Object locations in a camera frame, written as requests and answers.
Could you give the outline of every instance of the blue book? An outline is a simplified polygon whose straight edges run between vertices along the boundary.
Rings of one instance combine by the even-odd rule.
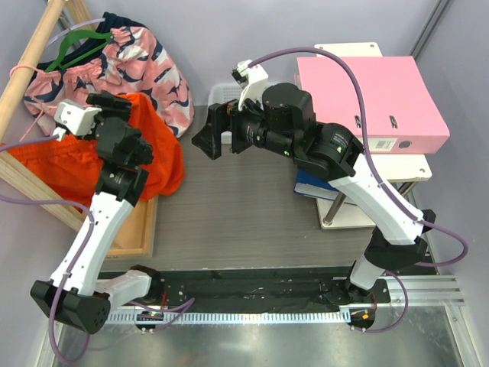
[[[338,195],[338,190],[329,183],[323,182],[318,177],[302,170],[297,171],[296,186],[293,191],[301,195],[326,200],[334,200]],[[356,205],[349,197],[346,198],[345,203]]]

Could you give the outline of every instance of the wooden board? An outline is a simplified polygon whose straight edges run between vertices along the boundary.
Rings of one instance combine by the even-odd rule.
[[[140,201],[122,225],[107,258],[149,257],[153,253],[158,196]]]

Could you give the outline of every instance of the wooden frame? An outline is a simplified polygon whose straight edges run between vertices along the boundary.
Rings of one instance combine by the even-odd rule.
[[[37,66],[65,5],[75,22],[92,19],[83,0],[50,0],[18,62],[19,65]],[[28,68],[16,70],[0,97],[0,141],[5,136],[11,118],[24,96],[32,75],[33,70]],[[62,199],[7,152],[0,154],[0,178],[32,200]],[[83,215],[71,206],[46,205],[43,208],[76,231],[83,223]],[[138,203],[122,226],[108,256],[151,255],[156,210],[157,199]]]

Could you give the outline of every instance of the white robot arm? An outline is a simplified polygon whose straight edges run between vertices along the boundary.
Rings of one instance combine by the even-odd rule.
[[[97,153],[104,161],[90,206],[94,230],[63,286],[57,320],[87,333],[96,333],[110,310],[137,298],[159,297],[161,282],[157,271],[135,266],[122,276],[97,283],[103,260],[144,188],[147,172],[139,165],[150,163],[153,155],[152,147],[141,137],[141,132],[127,123],[131,114],[129,101],[104,93],[90,95],[87,102],[97,106],[83,108],[65,100],[54,117],[57,122],[54,135],[59,141],[68,133],[78,138],[96,139]],[[89,225],[87,217],[50,280],[36,281],[31,289],[31,296],[47,316],[53,295],[62,283],[67,265],[80,250]]]
[[[245,86],[239,100],[209,107],[206,126],[193,139],[211,159],[220,155],[218,136],[232,132],[232,152],[252,145],[292,158],[303,169],[351,198],[377,225],[365,253],[354,263],[347,287],[352,299],[369,295],[386,270],[397,270],[423,260],[427,244],[423,224],[411,219],[392,201],[375,179],[361,142],[344,126],[316,122],[312,97],[293,84],[267,89],[260,64],[243,61],[232,76]],[[257,100],[261,97],[263,105]],[[412,217],[433,222],[434,213],[409,204],[387,182],[382,183]]]

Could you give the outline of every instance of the pink binder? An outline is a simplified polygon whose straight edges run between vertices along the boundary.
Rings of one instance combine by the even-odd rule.
[[[375,153],[436,153],[450,131],[412,57],[342,57],[360,83],[369,145]],[[326,57],[298,57],[300,84],[319,122],[337,122],[361,137],[360,111],[346,72]]]

